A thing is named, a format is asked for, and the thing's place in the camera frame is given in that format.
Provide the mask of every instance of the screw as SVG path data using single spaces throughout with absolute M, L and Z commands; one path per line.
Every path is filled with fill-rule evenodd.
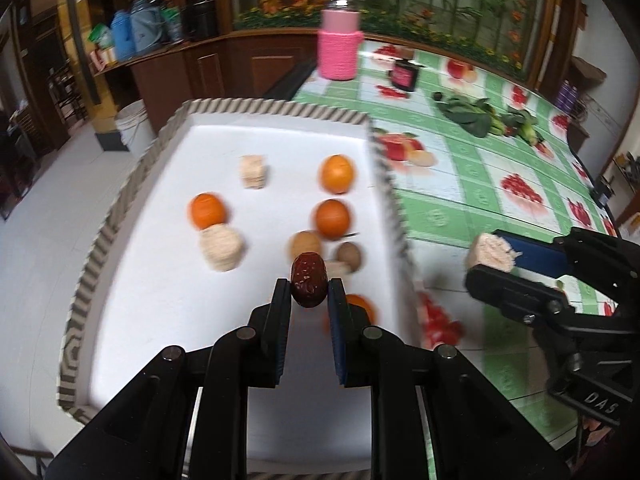
M 580 354 L 574 354 L 571 356 L 569 366 L 574 372 L 577 372 L 578 370 L 580 370 L 580 368 L 582 368 L 582 357 L 580 357 Z
M 380 339 L 382 337 L 382 330 L 377 326 L 367 326 L 366 329 L 362 331 L 362 335 L 367 339 Z
M 168 346 L 162 350 L 162 359 L 166 361 L 175 361 L 182 355 L 182 348 L 179 346 Z
M 563 394 L 567 388 L 571 385 L 571 381 L 567 381 L 566 379 L 558 379 L 555 384 L 552 385 L 552 390 L 556 394 Z
M 253 339 L 255 336 L 255 330 L 250 326 L 242 326 L 236 331 L 236 337 L 238 339 Z
M 560 314 L 560 312 L 562 311 L 562 304 L 558 300 L 549 301 L 549 304 L 547 306 L 549 312 L 551 312 L 552 314 Z
M 453 359 L 458 355 L 458 351 L 455 346 L 452 345 L 440 345 L 438 346 L 438 354 L 445 359 Z

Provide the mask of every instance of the white tray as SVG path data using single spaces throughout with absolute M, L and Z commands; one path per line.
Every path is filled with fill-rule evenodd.
M 246 324 L 276 279 L 289 277 L 291 235 L 312 229 L 314 208 L 332 197 L 318 168 L 335 153 L 356 165 L 354 186 L 340 198 L 353 216 L 348 239 L 365 251 L 346 291 L 371 298 L 380 326 L 419 344 L 404 227 L 368 117 L 287 102 L 195 101 L 161 131 L 100 230 L 70 313 L 60 406 L 86 422 L 165 346 L 211 346 Z M 249 154 L 266 158 L 264 189 L 242 187 L 239 157 Z M 187 215 L 192 197 L 209 191 L 224 199 L 247 247 L 229 272 L 209 268 Z M 325 244 L 326 258 L 338 243 Z M 338 385 L 325 315 L 326 302 L 293 302 L 280 385 L 249 392 L 250 470 L 369 467 L 369 389 Z

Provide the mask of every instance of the striped tray border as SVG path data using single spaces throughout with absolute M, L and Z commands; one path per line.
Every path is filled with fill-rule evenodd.
M 191 114 L 212 113 L 269 114 L 366 126 L 369 133 L 369 142 L 373 143 L 374 152 L 376 153 L 375 171 L 378 182 L 382 184 L 382 200 L 387 211 L 385 221 L 389 222 L 392 227 L 392 241 L 396 248 L 395 257 L 400 263 L 398 272 L 402 296 L 398 299 L 400 304 L 408 307 L 405 309 L 408 312 L 408 319 L 402 320 L 402 323 L 414 330 L 414 333 L 411 334 L 413 339 L 411 342 L 413 344 L 420 343 L 420 335 L 416 329 L 419 327 L 417 321 L 419 301 L 413 286 L 415 266 L 409 253 L 406 216 L 401 202 L 394 192 L 390 167 L 384 156 L 384 148 L 373 133 L 369 116 L 365 113 L 345 108 L 290 101 L 243 98 L 191 100 L 185 102 L 168 120 L 167 124 L 160 130 L 158 137 L 151 143 L 136 167 L 131 171 L 128 179 L 122 185 L 118 197 L 111 205 L 84 261 L 84 267 L 76 285 L 76 291 L 72 298 L 66 321 L 65 335 L 60 351 L 56 394 L 59 407 L 82 424 L 87 424 L 97 413 L 97 410 L 92 406 L 76 402 L 79 354 L 82 348 L 85 323 L 91 311 L 92 299 L 100 281 L 102 268 L 109 257 L 109 251 L 118 236 L 120 226 L 125 219 L 127 211 L 133 204 L 138 190 L 152 166 L 158 160 L 162 150 L 168 146 L 178 129 Z M 366 475 L 366 472 L 351 472 L 349 474 L 356 475 L 354 478 L 360 478 L 360 473 Z

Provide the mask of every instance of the tiled floor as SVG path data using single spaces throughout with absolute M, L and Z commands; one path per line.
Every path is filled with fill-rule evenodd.
M 0 432 L 57 453 L 81 426 L 56 405 L 70 298 L 100 221 L 135 163 L 103 152 L 90 124 L 0 221 Z

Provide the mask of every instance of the fruit-print tablecloth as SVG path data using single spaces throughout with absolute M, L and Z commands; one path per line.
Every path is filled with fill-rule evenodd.
M 500 76 L 422 51 L 415 56 L 424 66 L 416 91 L 392 96 L 395 92 L 385 89 L 390 88 L 390 67 L 372 56 L 376 51 L 389 47 L 363 43 L 355 80 L 333 82 L 314 72 L 294 99 L 373 118 L 406 209 L 417 278 L 425 287 L 425 346 L 438 340 L 457 343 L 553 446 L 562 446 L 575 434 L 576 415 L 545 394 L 545 360 L 530 329 L 471 298 L 463 281 L 466 249 L 482 232 L 500 228 L 547 242 L 572 226 L 615 234 L 606 211 L 589 197 L 590 180 L 567 145 L 568 118 Z M 473 137 L 439 113 L 434 92 L 488 98 L 498 113 L 508 106 L 525 107 L 538 118 L 535 127 L 545 142 L 532 148 L 516 137 Z M 436 163 L 418 165 L 424 160 L 421 152 L 433 154 Z M 575 278 L 556 282 L 516 272 L 562 288 L 578 312 L 610 315 L 615 308 Z

